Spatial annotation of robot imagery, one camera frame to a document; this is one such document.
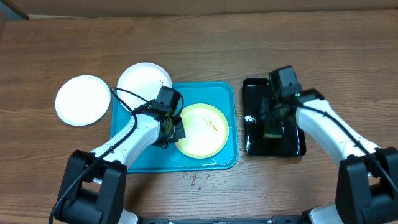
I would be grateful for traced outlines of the green yellow sponge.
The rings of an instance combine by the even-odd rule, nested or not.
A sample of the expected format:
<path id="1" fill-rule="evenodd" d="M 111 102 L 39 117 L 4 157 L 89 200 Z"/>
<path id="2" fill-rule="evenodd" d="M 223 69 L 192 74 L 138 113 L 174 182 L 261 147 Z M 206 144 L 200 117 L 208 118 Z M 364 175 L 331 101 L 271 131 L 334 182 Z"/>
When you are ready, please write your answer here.
<path id="1" fill-rule="evenodd" d="M 267 119 L 264 122 L 265 138 L 281 138 L 283 135 L 282 126 L 278 119 Z"/>

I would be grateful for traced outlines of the yellow plate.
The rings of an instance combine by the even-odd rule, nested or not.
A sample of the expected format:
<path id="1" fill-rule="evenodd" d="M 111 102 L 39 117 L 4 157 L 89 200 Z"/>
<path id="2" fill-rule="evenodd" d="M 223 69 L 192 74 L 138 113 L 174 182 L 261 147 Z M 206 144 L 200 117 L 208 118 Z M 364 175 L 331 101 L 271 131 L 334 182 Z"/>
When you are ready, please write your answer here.
<path id="1" fill-rule="evenodd" d="M 229 137 L 229 124 L 216 107 L 196 103 L 182 110 L 185 137 L 175 143 L 188 157 L 206 159 L 219 153 Z"/>

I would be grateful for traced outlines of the white plate with small stain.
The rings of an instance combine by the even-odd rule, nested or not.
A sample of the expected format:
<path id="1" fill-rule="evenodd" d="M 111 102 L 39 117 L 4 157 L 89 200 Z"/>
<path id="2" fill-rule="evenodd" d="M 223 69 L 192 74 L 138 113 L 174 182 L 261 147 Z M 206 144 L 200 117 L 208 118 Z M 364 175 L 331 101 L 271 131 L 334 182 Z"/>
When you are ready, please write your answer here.
<path id="1" fill-rule="evenodd" d="M 108 85 L 99 77 L 80 75 L 64 83 L 55 97 L 58 117 L 71 126 L 87 126 L 100 120 L 111 102 Z"/>

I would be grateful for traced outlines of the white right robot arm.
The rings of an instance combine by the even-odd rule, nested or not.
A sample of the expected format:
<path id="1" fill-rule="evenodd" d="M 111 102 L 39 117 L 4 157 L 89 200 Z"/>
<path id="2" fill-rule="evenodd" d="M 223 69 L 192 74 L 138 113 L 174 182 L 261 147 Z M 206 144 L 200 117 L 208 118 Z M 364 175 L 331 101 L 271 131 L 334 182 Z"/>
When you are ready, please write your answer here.
<path id="1" fill-rule="evenodd" d="M 335 201 L 303 214 L 305 223 L 389 223 L 397 220 L 397 149 L 362 137 L 315 89 L 261 100 L 264 120 L 290 121 L 316 140 L 338 166 Z"/>

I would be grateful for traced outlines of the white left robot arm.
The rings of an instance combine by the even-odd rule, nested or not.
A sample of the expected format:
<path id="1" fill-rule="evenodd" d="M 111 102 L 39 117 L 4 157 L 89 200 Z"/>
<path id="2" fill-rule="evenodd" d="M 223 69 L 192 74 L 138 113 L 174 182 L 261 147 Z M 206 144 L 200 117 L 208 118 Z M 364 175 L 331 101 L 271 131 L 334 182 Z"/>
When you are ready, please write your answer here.
<path id="1" fill-rule="evenodd" d="M 127 170 L 150 145 L 167 147 L 185 137 L 181 118 L 134 114 L 108 142 L 69 157 L 49 223 L 139 223 L 124 209 Z"/>

